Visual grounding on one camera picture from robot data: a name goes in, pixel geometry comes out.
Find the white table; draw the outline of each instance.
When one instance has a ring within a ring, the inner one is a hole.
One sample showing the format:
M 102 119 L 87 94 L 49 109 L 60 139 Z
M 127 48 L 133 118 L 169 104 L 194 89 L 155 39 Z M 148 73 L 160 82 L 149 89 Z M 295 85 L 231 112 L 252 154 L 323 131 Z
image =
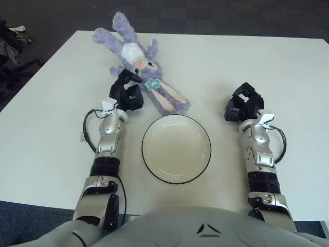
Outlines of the white table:
M 80 140 L 82 121 L 88 110 L 101 108 L 116 80 L 108 68 L 120 65 L 90 40 L 91 33 L 77 31 L 0 113 L 0 200 L 75 208 L 94 158 Z M 239 124 L 223 118 L 228 99 L 247 81 L 275 112 L 273 125 L 287 136 L 287 153 L 277 170 L 294 220 L 329 219 L 329 46 L 323 40 L 146 33 L 139 38 L 145 46 L 158 39 L 164 78 L 190 100 L 186 115 L 208 132 L 212 157 L 206 171 L 188 184 L 152 176 L 141 142 L 160 115 L 144 94 L 143 109 L 129 112 L 125 125 L 119 174 L 128 214 L 165 205 L 249 211 Z M 87 125 L 94 144 L 99 123 L 92 117 Z M 273 133 L 271 141 L 279 155 L 279 135 Z M 123 212 L 121 189 L 118 194 Z

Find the plate rim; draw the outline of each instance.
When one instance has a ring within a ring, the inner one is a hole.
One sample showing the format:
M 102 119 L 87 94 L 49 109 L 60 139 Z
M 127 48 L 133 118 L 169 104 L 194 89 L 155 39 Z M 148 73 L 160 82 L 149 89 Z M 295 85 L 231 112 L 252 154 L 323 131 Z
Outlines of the plate rim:
M 207 135 L 207 138 L 209 140 L 209 144 L 210 144 L 210 155 L 209 155 L 209 159 L 208 159 L 208 162 L 205 166 L 205 168 L 202 170 L 202 172 L 200 172 L 197 176 L 195 176 L 194 178 L 188 180 L 188 181 L 184 181 L 184 182 L 179 182 L 179 183 L 174 183 L 174 182 L 170 182 L 170 181 L 166 181 L 164 179 L 161 179 L 159 178 L 157 175 L 155 175 L 151 170 L 150 168 L 148 167 L 146 161 L 145 161 L 145 158 L 144 158 L 144 153 L 143 153 L 143 143 L 144 143 L 144 138 L 145 138 L 145 135 L 146 133 L 148 132 L 149 128 L 158 120 L 160 120 L 161 118 L 164 118 L 164 117 L 168 117 L 168 116 L 183 116 L 183 117 L 187 117 L 189 119 L 191 119 L 192 121 L 196 122 L 198 125 L 200 125 L 200 127 L 205 131 L 206 135 Z M 154 176 L 156 177 L 157 179 L 165 182 L 165 183 L 168 183 L 168 184 L 187 184 L 187 183 L 190 183 L 192 182 L 193 180 L 196 180 L 199 176 L 201 176 L 202 173 L 204 173 L 204 171 L 207 169 L 208 165 L 209 165 L 209 162 L 210 162 L 210 159 L 211 159 L 211 152 L 212 152 L 212 147 L 211 147 L 211 141 L 210 141 L 210 138 L 209 138 L 209 135 L 207 133 L 207 131 L 205 130 L 205 128 L 198 122 L 196 121 L 195 119 L 193 119 L 192 117 L 188 117 L 188 116 L 185 116 L 183 114 L 170 114 L 170 115 L 166 115 L 166 116 L 162 116 L 162 117 L 159 117 L 158 119 L 156 119 L 155 121 L 153 121 L 149 126 L 148 128 L 146 129 L 144 135 L 143 135 L 143 139 L 142 139 L 142 145 L 141 145 L 141 151 L 142 151 L 142 157 L 143 157 L 143 161 L 144 161 L 144 164 L 145 166 L 147 167 L 147 169 L 149 170 L 149 172 Z

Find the gray carpet floor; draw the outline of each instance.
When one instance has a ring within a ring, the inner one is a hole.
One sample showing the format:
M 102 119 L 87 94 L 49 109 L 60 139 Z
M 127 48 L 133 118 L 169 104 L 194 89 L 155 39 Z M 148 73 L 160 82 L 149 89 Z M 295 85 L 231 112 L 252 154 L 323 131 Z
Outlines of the gray carpet floor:
M 11 27 L 25 25 L 33 39 L 22 53 L 24 61 L 38 58 L 46 62 L 76 30 L 112 30 L 117 11 L 127 16 L 136 32 L 298 37 L 329 42 L 329 0 L 10 0 L 1 1 L 0 7 L 0 19 Z M 26 82 L 18 84 L 16 91 Z M 0 110 L 13 95 L 0 102 Z M 0 246 L 38 238 L 71 218 L 72 210 L 0 201 Z M 317 221 L 296 225 L 300 232 L 324 237 Z

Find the purple plush rabbit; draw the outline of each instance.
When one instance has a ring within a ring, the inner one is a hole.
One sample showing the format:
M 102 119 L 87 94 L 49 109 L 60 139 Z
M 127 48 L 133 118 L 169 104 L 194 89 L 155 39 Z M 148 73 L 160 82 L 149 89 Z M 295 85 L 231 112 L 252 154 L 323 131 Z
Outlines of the purple plush rabbit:
M 110 68 L 112 75 L 118 75 L 124 68 L 135 72 L 143 79 L 144 87 L 162 115 L 179 114 L 189 108 L 188 101 L 172 87 L 164 83 L 162 68 L 155 61 L 158 42 L 153 39 L 146 51 L 140 44 L 134 29 L 124 14 L 118 12 L 113 18 L 112 27 L 124 39 L 121 42 L 108 30 L 98 28 L 92 35 L 97 44 L 104 45 L 121 60 L 124 66 Z

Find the white plate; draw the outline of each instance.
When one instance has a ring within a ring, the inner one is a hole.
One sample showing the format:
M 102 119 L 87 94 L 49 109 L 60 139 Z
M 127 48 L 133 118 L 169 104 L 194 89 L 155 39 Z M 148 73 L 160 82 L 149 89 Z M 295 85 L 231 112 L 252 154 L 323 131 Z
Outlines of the white plate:
M 211 144 L 205 129 L 192 118 L 168 115 L 146 130 L 142 154 L 150 172 L 164 182 L 183 184 L 207 168 Z

